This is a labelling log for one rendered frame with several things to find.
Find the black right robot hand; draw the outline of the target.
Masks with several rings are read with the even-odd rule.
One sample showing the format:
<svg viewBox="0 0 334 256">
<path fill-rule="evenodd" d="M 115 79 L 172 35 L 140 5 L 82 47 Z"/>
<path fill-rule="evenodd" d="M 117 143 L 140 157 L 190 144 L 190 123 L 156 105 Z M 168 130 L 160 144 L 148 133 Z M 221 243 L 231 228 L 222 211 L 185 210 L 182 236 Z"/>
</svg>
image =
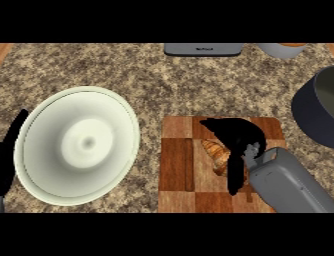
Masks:
<svg viewBox="0 0 334 256">
<path fill-rule="evenodd" d="M 231 151 L 227 174 L 228 191 L 233 196 L 244 185 L 244 156 L 259 158 L 267 150 L 267 136 L 259 126 L 243 118 L 208 118 L 200 123 L 215 133 L 216 138 Z"/>
</svg>

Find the golden brown croissant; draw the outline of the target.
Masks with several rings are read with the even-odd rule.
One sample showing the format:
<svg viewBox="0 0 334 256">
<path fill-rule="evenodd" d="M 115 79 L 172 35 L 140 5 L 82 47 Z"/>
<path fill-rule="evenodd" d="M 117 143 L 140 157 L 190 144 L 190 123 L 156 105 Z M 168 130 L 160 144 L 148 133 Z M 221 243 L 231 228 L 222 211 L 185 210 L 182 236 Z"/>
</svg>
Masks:
<svg viewBox="0 0 334 256">
<path fill-rule="evenodd" d="M 231 155 L 231 150 L 219 143 L 209 139 L 202 140 L 202 146 L 213 161 L 213 172 L 218 176 L 230 177 L 230 171 L 239 176 L 239 183 L 244 184 L 244 159 Z"/>
</svg>

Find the checkered wooden cutting board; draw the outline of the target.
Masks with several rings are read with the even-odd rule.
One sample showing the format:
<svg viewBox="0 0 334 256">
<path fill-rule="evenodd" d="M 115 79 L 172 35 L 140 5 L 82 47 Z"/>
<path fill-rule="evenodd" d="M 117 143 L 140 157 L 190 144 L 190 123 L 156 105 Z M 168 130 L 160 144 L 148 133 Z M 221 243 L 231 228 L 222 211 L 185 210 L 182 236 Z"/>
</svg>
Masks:
<svg viewBox="0 0 334 256">
<path fill-rule="evenodd" d="M 168 116 L 162 129 L 159 212 L 273 213 L 252 185 L 239 194 L 228 193 L 228 180 L 213 172 L 213 160 L 202 141 L 219 143 L 202 125 L 206 116 Z"/>
</svg>

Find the dark grey pot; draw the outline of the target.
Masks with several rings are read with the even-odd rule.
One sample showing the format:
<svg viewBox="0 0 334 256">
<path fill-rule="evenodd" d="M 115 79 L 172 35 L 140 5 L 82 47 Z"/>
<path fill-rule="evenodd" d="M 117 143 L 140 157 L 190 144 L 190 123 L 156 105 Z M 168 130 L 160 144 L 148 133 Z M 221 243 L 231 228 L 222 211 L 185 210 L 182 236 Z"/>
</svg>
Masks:
<svg viewBox="0 0 334 256">
<path fill-rule="evenodd" d="M 296 92 L 292 112 L 309 138 L 334 148 L 334 66 L 321 69 Z"/>
</svg>

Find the white round plate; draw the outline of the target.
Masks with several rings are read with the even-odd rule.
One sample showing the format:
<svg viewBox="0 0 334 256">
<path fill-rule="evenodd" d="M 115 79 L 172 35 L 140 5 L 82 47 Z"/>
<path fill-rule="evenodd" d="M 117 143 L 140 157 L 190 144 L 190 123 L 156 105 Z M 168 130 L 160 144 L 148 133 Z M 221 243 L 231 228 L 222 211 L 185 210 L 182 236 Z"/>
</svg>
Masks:
<svg viewBox="0 0 334 256">
<path fill-rule="evenodd" d="M 58 92 L 32 111 L 16 143 L 26 190 L 58 206 L 97 200 L 128 175 L 140 145 L 138 117 L 115 91 L 81 86 Z"/>
</svg>

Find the grey appliance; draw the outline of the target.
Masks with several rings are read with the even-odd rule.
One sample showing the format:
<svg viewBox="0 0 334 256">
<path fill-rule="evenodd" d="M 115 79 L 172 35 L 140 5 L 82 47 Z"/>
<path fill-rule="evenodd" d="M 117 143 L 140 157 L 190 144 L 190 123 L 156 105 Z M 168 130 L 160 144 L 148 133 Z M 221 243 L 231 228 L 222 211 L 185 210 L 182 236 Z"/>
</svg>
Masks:
<svg viewBox="0 0 334 256">
<path fill-rule="evenodd" d="M 243 43 L 166 43 L 165 53 L 187 57 L 231 57 L 243 51 Z"/>
</svg>

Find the pale grey canister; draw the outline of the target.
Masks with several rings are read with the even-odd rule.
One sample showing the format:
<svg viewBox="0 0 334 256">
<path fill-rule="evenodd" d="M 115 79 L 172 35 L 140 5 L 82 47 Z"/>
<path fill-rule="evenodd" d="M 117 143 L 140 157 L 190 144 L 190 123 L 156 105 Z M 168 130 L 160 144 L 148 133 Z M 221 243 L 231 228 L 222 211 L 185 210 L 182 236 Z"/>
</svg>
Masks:
<svg viewBox="0 0 334 256">
<path fill-rule="evenodd" d="M 259 43 L 262 51 L 275 58 L 295 58 L 306 48 L 305 43 Z"/>
</svg>

